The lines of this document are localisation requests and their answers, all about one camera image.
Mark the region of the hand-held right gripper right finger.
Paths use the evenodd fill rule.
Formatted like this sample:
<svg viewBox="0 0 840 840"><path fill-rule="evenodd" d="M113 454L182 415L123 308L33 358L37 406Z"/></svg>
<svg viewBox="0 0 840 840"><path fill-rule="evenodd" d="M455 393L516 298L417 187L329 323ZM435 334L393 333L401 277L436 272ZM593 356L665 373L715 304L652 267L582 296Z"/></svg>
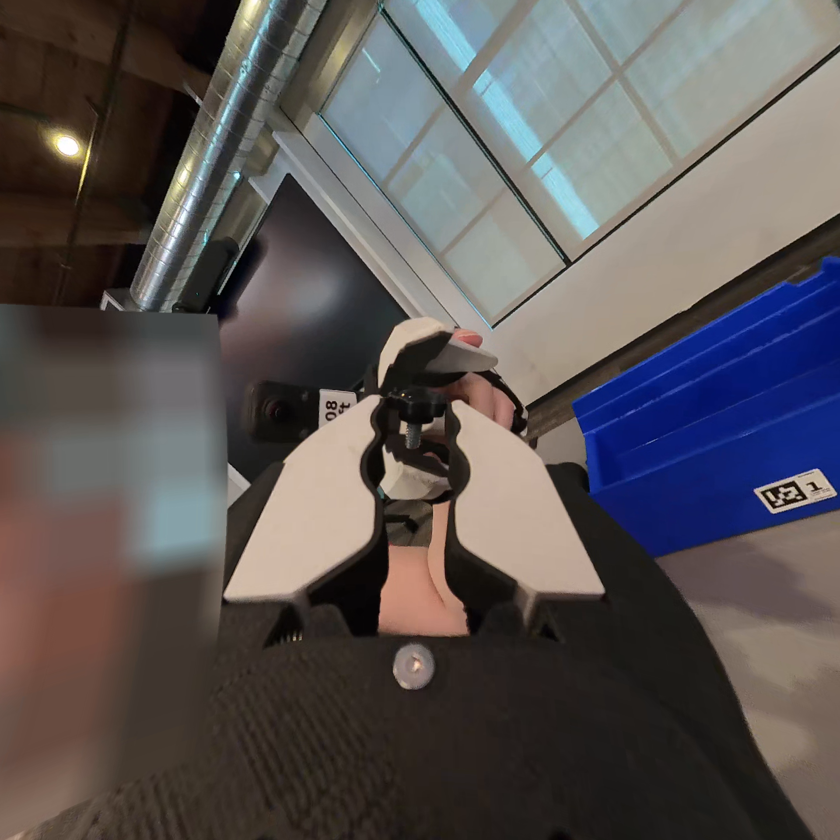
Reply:
<svg viewBox="0 0 840 840"><path fill-rule="evenodd" d="M519 437L464 402L446 413L449 589L477 620L514 605L600 601L605 587L550 474Z"/></svg>

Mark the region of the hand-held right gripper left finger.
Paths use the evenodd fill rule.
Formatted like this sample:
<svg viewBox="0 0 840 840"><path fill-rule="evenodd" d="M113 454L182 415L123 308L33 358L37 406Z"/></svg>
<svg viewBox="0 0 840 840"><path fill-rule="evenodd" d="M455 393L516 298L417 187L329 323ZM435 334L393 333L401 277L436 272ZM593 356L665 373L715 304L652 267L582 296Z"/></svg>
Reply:
<svg viewBox="0 0 840 840"><path fill-rule="evenodd" d="M383 397L368 396L286 459L226 602L310 607L378 598L389 568L378 491L388 415Z"/></svg>

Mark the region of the person's left forearm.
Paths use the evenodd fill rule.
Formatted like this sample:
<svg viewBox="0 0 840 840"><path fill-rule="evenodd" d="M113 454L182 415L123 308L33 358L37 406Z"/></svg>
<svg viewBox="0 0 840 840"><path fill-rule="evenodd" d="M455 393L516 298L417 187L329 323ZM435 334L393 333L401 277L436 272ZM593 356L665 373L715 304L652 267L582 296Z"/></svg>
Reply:
<svg viewBox="0 0 840 840"><path fill-rule="evenodd" d="M434 505L427 547L388 548L388 575L381 591L380 634L421 637L469 635L466 609L445 574L449 503Z"/></svg>

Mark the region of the person's left hand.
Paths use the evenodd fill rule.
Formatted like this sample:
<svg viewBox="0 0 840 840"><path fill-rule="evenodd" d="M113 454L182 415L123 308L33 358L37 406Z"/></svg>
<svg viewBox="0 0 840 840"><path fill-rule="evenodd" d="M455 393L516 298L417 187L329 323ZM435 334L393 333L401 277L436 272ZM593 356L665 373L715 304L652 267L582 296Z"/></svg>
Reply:
<svg viewBox="0 0 840 840"><path fill-rule="evenodd" d="M515 403L483 375L465 373L445 390L452 400L465 402L497 425L512 430L516 415Z"/></svg>

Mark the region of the black television screen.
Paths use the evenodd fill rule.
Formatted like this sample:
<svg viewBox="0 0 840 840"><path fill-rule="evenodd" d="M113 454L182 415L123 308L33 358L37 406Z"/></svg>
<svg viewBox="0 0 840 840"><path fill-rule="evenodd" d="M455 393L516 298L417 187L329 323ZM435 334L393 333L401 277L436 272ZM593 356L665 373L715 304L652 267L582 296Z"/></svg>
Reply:
<svg viewBox="0 0 840 840"><path fill-rule="evenodd" d="M223 289L230 429L262 381L350 390L406 312L298 180L285 174Z"/></svg>

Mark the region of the blue plastic bin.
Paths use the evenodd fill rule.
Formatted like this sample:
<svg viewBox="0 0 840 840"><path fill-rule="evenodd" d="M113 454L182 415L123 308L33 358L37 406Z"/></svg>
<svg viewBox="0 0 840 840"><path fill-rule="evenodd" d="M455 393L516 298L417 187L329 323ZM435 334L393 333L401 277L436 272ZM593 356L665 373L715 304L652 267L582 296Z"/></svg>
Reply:
<svg viewBox="0 0 840 840"><path fill-rule="evenodd" d="M839 260L573 402L590 493L656 557L839 497Z"/></svg>

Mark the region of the white framed window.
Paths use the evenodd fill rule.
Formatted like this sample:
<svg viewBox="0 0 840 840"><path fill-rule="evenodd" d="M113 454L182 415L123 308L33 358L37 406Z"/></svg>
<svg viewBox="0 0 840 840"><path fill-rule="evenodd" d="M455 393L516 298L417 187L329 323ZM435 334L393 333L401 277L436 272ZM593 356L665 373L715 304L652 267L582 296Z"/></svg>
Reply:
<svg viewBox="0 0 840 840"><path fill-rule="evenodd" d="M838 54L838 2L326 2L281 107L497 326Z"/></svg>

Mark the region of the silver ventilation duct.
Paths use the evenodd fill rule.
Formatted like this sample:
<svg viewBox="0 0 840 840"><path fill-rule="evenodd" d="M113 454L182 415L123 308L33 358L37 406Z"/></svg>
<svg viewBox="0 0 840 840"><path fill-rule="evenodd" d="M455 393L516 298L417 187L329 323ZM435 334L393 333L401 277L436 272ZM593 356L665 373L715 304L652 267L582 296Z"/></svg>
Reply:
<svg viewBox="0 0 840 840"><path fill-rule="evenodd" d="M244 1L228 31L130 296L142 312L200 311L188 286L326 1Z"/></svg>

